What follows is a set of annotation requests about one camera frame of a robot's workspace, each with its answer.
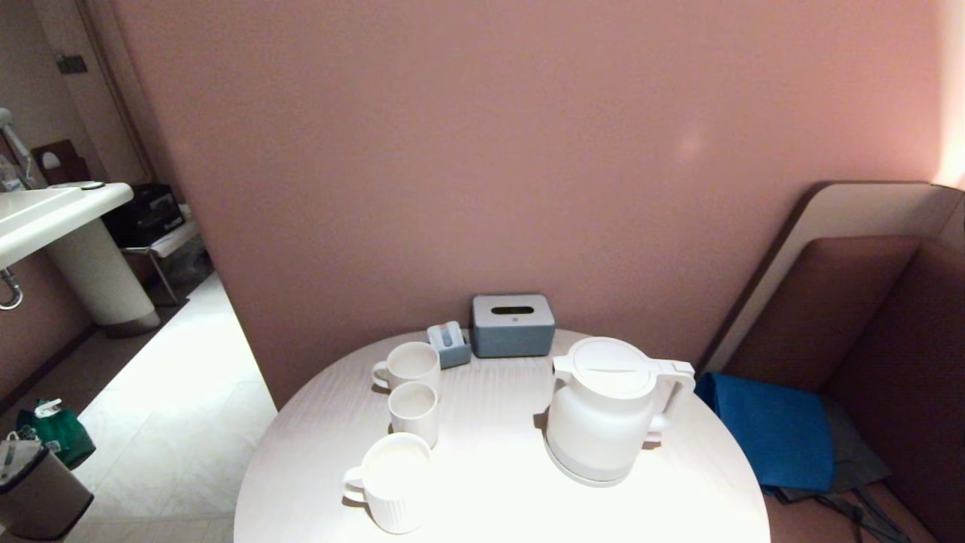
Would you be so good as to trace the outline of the white electric kettle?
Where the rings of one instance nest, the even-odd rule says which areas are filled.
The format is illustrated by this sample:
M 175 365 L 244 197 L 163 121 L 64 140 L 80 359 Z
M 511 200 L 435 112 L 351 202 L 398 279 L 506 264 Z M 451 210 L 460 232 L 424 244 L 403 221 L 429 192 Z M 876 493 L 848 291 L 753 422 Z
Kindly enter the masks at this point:
M 589 337 L 553 360 L 555 389 L 546 440 L 570 471 L 616 479 L 632 471 L 645 443 L 660 443 L 695 391 L 695 369 L 658 360 L 623 340 Z

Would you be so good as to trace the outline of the grey-blue tissue box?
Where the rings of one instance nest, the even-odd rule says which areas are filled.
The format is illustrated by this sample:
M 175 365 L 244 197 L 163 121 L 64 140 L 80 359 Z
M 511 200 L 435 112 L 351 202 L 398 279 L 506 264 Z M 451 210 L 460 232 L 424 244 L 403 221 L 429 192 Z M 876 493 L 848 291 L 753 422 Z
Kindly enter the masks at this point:
M 478 358 L 544 357 L 557 330 L 542 293 L 481 293 L 471 299 L 470 338 Z

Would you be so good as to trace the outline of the small blue-grey sachet holder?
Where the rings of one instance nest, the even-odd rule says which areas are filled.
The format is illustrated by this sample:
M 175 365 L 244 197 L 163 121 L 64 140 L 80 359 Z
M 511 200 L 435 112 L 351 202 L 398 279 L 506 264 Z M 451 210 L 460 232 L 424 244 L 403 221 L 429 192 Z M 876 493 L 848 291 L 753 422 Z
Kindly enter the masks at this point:
M 458 322 L 434 324 L 425 331 L 427 331 L 428 343 L 439 355 L 441 369 L 469 364 L 472 357 L 471 342 L 466 338 Z

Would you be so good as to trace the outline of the white ribbed mug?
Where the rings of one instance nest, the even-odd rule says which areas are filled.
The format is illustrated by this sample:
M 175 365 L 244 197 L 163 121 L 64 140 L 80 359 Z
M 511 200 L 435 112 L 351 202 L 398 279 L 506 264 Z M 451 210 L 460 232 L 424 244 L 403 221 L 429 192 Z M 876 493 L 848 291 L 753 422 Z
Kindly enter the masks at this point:
M 390 534 L 423 526 L 430 501 L 432 451 L 418 435 L 377 440 L 342 478 L 342 497 L 368 506 L 373 522 Z
M 442 393 L 441 360 L 438 351 L 425 342 L 407 342 L 393 348 L 386 360 L 373 365 L 371 375 L 373 385 L 386 391 L 421 382 L 438 395 Z

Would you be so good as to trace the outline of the small smooth white cup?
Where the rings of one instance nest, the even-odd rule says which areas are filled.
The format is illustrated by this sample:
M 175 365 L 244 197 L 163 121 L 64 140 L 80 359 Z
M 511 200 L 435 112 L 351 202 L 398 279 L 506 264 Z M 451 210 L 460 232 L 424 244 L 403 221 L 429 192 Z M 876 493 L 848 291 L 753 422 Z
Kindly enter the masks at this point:
M 439 440 L 439 395 L 424 382 L 407 382 L 389 395 L 388 409 L 394 433 L 419 436 L 430 448 Z

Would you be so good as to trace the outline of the round white kettle base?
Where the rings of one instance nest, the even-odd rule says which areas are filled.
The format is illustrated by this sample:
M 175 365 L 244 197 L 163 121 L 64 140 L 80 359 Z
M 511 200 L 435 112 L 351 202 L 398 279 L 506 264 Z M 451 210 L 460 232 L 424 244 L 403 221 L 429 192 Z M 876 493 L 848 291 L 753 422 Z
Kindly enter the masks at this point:
M 580 475 L 576 474 L 576 472 L 570 471 L 567 467 L 565 467 L 562 464 L 560 460 L 558 460 L 557 456 L 553 452 L 552 448 L 550 447 L 550 444 L 548 443 L 545 437 L 544 439 L 542 439 L 542 444 L 544 445 L 546 454 L 548 455 L 552 463 L 555 465 L 555 467 L 558 468 L 558 470 L 561 471 L 562 474 L 564 474 L 566 477 L 568 477 L 569 479 L 572 479 L 573 481 L 581 485 L 589 486 L 593 488 L 614 487 L 618 484 L 623 483 L 631 474 L 631 471 L 628 471 L 627 474 L 621 475 L 621 477 L 618 477 L 616 479 L 589 479 L 586 477 L 580 477 Z

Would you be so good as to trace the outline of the clear plastic bag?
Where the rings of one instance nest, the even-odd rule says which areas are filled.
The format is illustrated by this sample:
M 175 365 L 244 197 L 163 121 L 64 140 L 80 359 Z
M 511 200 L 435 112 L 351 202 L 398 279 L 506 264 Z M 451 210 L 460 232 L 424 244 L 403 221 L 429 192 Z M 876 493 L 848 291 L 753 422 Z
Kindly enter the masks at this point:
M 213 259 L 200 237 L 187 241 L 158 262 L 161 283 L 172 288 L 200 284 L 215 271 Z

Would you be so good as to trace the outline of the blue cloth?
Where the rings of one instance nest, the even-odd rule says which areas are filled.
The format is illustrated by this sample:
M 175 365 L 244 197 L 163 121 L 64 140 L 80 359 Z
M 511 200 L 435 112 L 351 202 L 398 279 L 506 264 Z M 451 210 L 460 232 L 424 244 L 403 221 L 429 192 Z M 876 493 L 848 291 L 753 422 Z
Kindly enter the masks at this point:
M 835 450 L 816 393 L 721 373 L 702 375 L 695 393 L 733 435 L 763 492 L 830 490 Z

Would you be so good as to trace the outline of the black box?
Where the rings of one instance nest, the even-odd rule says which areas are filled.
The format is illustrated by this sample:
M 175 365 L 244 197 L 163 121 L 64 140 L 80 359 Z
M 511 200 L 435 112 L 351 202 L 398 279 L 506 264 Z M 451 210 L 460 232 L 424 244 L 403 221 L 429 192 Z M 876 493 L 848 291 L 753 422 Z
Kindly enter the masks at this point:
M 132 192 L 131 201 L 101 216 L 118 247 L 148 247 L 185 223 L 169 185 L 140 183 Z

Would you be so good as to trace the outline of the beige padded panel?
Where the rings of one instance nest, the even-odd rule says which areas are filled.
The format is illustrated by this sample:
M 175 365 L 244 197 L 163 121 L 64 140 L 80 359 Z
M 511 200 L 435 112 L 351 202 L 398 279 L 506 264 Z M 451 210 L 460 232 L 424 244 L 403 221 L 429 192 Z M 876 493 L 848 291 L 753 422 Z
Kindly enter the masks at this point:
M 808 189 L 765 252 L 700 362 L 720 371 L 814 238 L 919 236 L 965 255 L 965 190 L 926 182 L 822 182 Z

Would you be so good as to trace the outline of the brown upholstered bench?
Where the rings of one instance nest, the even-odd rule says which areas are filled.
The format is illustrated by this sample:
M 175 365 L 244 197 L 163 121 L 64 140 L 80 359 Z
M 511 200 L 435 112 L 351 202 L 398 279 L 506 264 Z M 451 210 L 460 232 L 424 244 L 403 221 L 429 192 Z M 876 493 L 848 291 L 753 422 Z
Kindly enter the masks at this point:
M 837 402 L 892 471 L 882 508 L 913 541 L 965 543 L 965 254 L 817 238 L 723 373 Z

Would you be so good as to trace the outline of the white washbasin counter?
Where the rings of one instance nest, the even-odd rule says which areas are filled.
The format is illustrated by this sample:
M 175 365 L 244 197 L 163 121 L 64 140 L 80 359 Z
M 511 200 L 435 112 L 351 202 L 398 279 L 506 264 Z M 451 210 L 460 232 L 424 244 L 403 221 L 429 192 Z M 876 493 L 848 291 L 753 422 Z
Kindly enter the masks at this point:
M 0 268 L 11 267 L 132 199 L 127 183 L 0 193 Z

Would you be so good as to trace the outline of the grey hair dryer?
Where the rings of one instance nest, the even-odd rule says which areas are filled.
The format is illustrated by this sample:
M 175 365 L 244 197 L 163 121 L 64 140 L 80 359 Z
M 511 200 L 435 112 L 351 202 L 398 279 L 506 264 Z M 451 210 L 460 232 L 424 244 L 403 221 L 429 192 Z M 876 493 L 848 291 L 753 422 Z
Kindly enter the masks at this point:
M 28 190 L 40 189 L 41 186 L 35 181 L 33 176 L 34 159 L 30 155 L 21 138 L 17 136 L 13 128 L 14 118 L 11 111 L 0 107 L 0 133 L 2 133 L 7 144 L 11 146 L 18 164 L 22 168 L 22 183 Z

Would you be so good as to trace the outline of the white ribbed basin pedestal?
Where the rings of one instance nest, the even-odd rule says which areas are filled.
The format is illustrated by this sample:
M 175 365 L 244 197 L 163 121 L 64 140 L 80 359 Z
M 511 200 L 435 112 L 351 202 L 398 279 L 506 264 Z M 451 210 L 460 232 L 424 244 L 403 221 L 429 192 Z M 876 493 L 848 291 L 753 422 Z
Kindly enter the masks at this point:
M 44 251 L 108 337 L 141 336 L 159 328 L 154 303 L 101 219 L 59 237 Z

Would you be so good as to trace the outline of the dark brown wall tissue holder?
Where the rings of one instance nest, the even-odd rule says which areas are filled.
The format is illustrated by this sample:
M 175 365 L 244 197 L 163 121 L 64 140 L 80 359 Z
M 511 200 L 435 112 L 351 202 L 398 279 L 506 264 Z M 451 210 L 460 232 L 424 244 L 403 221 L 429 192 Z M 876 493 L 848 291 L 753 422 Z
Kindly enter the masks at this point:
M 48 185 L 92 181 L 86 159 L 77 154 L 69 139 L 35 147 L 31 149 L 31 156 Z

